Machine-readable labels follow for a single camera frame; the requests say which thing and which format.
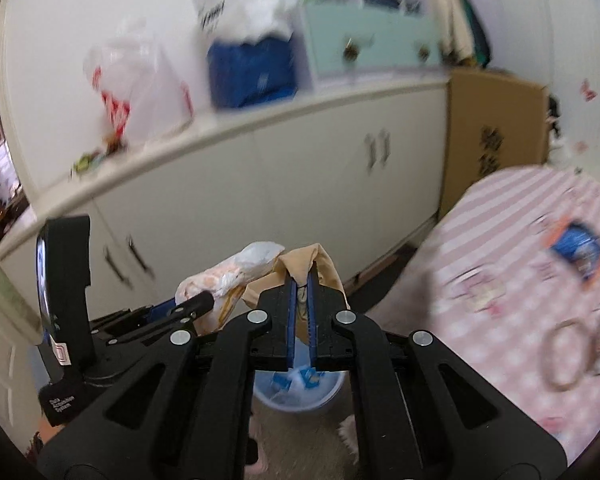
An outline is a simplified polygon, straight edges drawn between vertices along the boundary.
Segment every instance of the white label sticker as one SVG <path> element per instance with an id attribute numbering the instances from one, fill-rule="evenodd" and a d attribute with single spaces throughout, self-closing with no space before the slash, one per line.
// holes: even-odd
<path id="1" fill-rule="evenodd" d="M 69 350 L 66 347 L 66 343 L 56 343 L 51 334 L 49 334 L 49 338 L 51 339 L 51 348 L 58 362 L 62 366 L 70 366 L 71 359 L 69 359 Z"/>

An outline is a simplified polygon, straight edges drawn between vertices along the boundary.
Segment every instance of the table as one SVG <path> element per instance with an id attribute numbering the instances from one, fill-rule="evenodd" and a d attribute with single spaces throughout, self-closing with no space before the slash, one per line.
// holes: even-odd
<path id="1" fill-rule="evenodd" d="M 541 352 L 548 333 L 577 319 L 600 323 L 600 276 L 589 288 L 546 246 L 564 216 L 600 235 L 600 184 L 529 166 L 474 184 L 431 232 L 387 297 L 369 312 L 384 330 L 429 328 L 563 445 L 569 463 L 600 429 L 600 375 L 550 388 Z M 587 342 L 574 327 L 554 340 L 554 377 L 577 375 Z"/>

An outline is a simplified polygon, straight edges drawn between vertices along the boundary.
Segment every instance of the blue trash bin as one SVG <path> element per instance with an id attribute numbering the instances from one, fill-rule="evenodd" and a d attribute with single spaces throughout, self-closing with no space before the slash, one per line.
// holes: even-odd
<path id="1" fill-rule="evenodd" d="M 294 367 L 286 374 L 256 371 L 253 381 L 253 394 L 264 405 L 279 412 L 311 412 L 327 404 L 340 391 L 344 382 L 344 372 L 325 372 L 316 378 L 317 384 L 307 388 L 302 381 L 310 368 L 309 347 L 296 338 Z"/>

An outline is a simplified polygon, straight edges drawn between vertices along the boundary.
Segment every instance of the silver screw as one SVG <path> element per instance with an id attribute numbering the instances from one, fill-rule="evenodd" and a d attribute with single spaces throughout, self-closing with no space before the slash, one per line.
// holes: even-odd
<path id="1" fill-rule="evenodd" d="M 356 320 L 356 314 L 350 310 L 341 310 L 336 314 L 336 319 L 342 324 L 348 325 Z"/>
<path id="2" fill-rule="evenodd" d="M 267 317 L 269 316 L 264 310 L 252 310 L 247 314 L 247 319 L 252 323 L 264 323 Z"/>
<path id="3" fill-rule="evenodd" d="M 186 345 L 189 341 L 191 341 L 191 334 L 186 330 L 176 330 L 176 332 L 171 334 L 169 340 L 174 345 Z"/>
<path id="4" fill-rule="evenodd" d="M 431 343 L 433 343 L 433 336 L 429 332 L 418 330 L 415 334 L 413 334 L 413 342 L 419 346 L 429 346 Z"/>

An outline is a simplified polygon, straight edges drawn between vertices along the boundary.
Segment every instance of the pink tablecloth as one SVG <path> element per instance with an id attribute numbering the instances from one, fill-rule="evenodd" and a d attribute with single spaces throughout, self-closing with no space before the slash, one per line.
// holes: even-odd
<path id="1" fill-rule="evenodd" d="M 427 327 L 561 442 L 571 463 L 600 429 L 600 375 L 557 392 L 542 378 L 545 335 L 579 319 L 600 323 L 600 278 L 544 246 L 563 215 L 600 234 L 600 184 L 548 168 L 499 171 L 471 187 L 371 312 L 384 329 Z M 555 378 L 569 382 L 587 351 L 574 328 L 555 339 Z"/>

